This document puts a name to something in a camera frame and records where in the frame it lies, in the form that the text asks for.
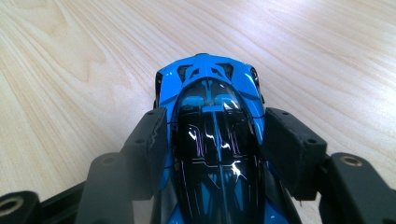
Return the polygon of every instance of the metal screw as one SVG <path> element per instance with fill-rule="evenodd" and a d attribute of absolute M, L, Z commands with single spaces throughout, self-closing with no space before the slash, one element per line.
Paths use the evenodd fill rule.
<path fill-rule="evenodd" d="M 341 161 L 350 166 L 363 166 L 363 163 L 360 160 L 350 156 L 341 157 Z"/>
<path fill-rule="evenodd" d="M 18 210 L 23 205 L 21 196 L 14 196 L 0 202 L 0 217 L 6 216 Z"/>

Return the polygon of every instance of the light wood surface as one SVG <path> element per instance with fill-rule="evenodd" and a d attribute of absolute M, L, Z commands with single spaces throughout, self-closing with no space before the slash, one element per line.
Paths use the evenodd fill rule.
<path fill-rule="evenodd" d="M 151 109 L 156 71 L 199 52 L 254 65 L 267 106 L 396 188 L 393 0 L 15 0 L 0 2 L 0 195 L 83 181 Z"/>

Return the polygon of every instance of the screw hole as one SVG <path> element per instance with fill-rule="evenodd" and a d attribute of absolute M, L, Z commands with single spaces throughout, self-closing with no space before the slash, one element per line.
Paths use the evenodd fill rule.
<path fill-rule="evenodd" d="M 116 159 L 114 157 L 107 157 L 102 160 L 103 165 L 109 165 L 113 163 Z"/>
<path fill-rule="evenodd" d="M 350 166 L 363 166 L 363 163 L 360 160 L 350 156 L 341 157 L 341 161 L 343 161 L 345 164 L 348 164 Z"/>
<path fill-rule="evenodd" d="M 315 139 L 312 139 L 312 138 L 308 139 L 308 143 L 310 143 L 310 144 L 315 144 L 316 142 L 317 142 L 317 140 L 315 140 Z"/>
<path fill-rule="evenodd" d="M 0 217 L 15 212 L 22 205 L 23 205 L 23 198 L 21 196 L 15 196 L 0 202 Z"/>
<path fill-rule="evenodd" d="M 142 143 L 144 143 L 145 142 L 145 140 L 143 140 L 143 139 L 141 139 L 141 138 L 139 138 L 139 139 L 137 139 L 136 141 L 134 141 L 136 144 L 142 144 Z"/>

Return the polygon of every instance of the blue toy car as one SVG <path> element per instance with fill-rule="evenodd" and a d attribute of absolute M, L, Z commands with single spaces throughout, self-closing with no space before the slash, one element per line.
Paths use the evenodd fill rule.
<path fill-rule="evenodd" d="M 152 218 L 166 206 L 161 223 L 288 223 L 294 206 L 260 151 L 264 100 L 254 67 L 197 54 L 158 71 L 155 84 L 154 108 L 167 111 L 169 169 Z M 164 205 L 165 194 L 176 198 Z"/>
<path fill-rule="evenodd" d="M 327 155 L 292 114 L 264 110 L 251 65 L 198 54 L 161 69 L 155 87 L 120 153 L 42 203 L 32 191 L 0 197 L 0 223 L 134 223 L 132 201 L 153 196 L 152 224 L 301 223 L 290 197 L 318 192 L 324 224 L 396 223 L 395 191 L 371 164 Z"/>

